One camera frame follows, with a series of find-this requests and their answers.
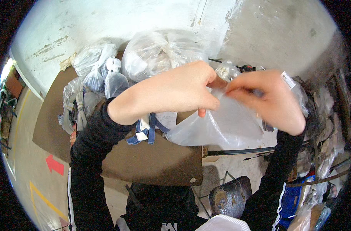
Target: label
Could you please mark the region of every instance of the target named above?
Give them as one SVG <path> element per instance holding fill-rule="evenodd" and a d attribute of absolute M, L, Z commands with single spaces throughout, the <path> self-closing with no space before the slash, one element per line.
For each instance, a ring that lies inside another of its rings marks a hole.
<path fill-rule="evenodd" d="M 281 74 L 281 78 L 287 83 L 290 90 L 296 85 L 293 79 L 285 71 Z"/>

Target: white stripe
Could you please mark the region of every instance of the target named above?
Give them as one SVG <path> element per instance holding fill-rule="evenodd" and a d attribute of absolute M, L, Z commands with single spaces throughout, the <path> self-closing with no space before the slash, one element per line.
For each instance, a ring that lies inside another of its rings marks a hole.
<path fill-rule="evenodd" d="M 273 227 L 271 229 L 271 231 L 276 231 L 276 225 L 278 224 L 278 222 L 281 220 L 281 215 L 279 215 L 279 213 L 281 212 L 282 210 L 282 197 L 283 197 L 283 194 L 284 194 L 284 190 L 286 189 L 286 183 L 284 182 L 283 183 L 283 189 L 282 189 L 282 192 L 281 192 L 281 196 L 279 197 L 279 201 L 278 201 L 278 208 L 277 208 L 277 218 L 276 218 L 276 221 L 273 223 Z"/>
<path fill-rule="evenodd" d="M 69 197 L 69 211 L 70 211 L 70 224 L 73 226 L 72 229 L 73 231 L 77 230 L 77 226 L 75 225 L 74 222 L 74 210 L 73 210 L 73 200 L 71 199 L 71 194 L 70 194 L 70 188 L 71 188 L 71 167 L 69 168 L 69 171 L 67 173 L 67 195 Z"/>

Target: large plastic bag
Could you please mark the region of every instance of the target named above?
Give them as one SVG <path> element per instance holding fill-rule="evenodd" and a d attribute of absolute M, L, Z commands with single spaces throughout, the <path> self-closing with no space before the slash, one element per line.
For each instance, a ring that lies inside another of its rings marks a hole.
<path fill-rule="evenodd" d="M 107 74 L 105 81 L 105 96 L 106 99 L 117 97 L 123 91 L 129 88 L 127 77 L 118 73 L 110 71 Z"/>
<path fill-rule="evenodd" d="M 122 58 L 121 72 L 135 82 L 168 71 L 185 63 L 208 57 L 203 49 L 186 36 L 153 31 L 136 33 Z"/>
<path fill-rule="evenodd" d="M 83 85 L 93 92 L 104 91 L 104 79 L 99 72 L 99 65 L 95 64 L 91 72 L 85 77 Z"/>
<path fill-rule="evenodd" d="M 85 77 L 91 72 L 94 63 L 99 61 L 100 67 L 108 57 L 115 57 L 117 53 L 113 38 L 104 37 L 78 52 L 72 65 L 78 76 Z"/>
<path fill-rule="evenodd" d="M 263 131 L 245 106 L 222 92 L 213 91 L 212 94 L 220 100 L 219 109 L 206 110 L 204 118 L 195 112 L 166 134 L 169 141 L 182 146 L 238 147 L 245 144 L 246 139 L 262 138 Z"/>
<path fill-rule="evenodd" d="M 98 95 L 94 92 L 87 92 L 83 97 L 84 112 L 85 116 L 88 118 L 94 111 L 96 105 L 105 97 Z"/>
<path fill-rule="evenodd" d="M 298 100 L 298 104 L 301 107 L 301 111 L 305 117 L 308 117 L 309 111 L 306 108 L 306 104 L 308 102 L 308 96 L 305 93 L 305 90 L 302 86 L 297 82 L 295 82 L 295 86 L 291 89 L 292 93 L 295 95 L 296 99 Z"/>
<path fill-rule="evenodd" d="M 232 61 L 224 61 L 218 65 L 215 69 L 216 74 L 223 80 L 230 82 L 232 79 L 241 74 L 238 68 L 232 63 Z"/>

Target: paper document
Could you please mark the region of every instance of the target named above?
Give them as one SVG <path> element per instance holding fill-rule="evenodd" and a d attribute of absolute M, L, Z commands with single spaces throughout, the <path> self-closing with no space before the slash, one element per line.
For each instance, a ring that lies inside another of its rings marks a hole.
<path fill-rule="evenodd" d="M 156 118 L 159 122 L 168 129 L 173 129 L 177 123 L 177 113 L 176 112 L 162 112 L 156 113 Z"/>

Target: white wall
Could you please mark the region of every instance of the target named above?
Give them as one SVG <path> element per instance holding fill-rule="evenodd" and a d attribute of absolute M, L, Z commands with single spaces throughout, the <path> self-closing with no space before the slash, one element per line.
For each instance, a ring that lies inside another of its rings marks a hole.
<path fill-rule="evenodd" d="M 333 55 L 325 51 L 336 31 L 317 0 L 39 0 L 10 53 L 28 86 L 45 97 L 59 63 L 84 45 L 112 36 L 124 49 L 138 31 L 169 29 L 194 33 L 209 57 L 239 65 L 280 68 L 305 80 L 321 75 L 315 68 L 334 68 L 313 66 Z"/>
<path fill-rule="evenodd" d="M 59 63 L 104 36 L 117 38 L 124 49 L 138 31 L 182 29 L 211 45 L 209 55 L 215 57 L 229 29 L 228 16 L 239 10 L 241 2 L 39 0 L 18 30 L 11 53 L 35 91 L 46 96 Z"/>

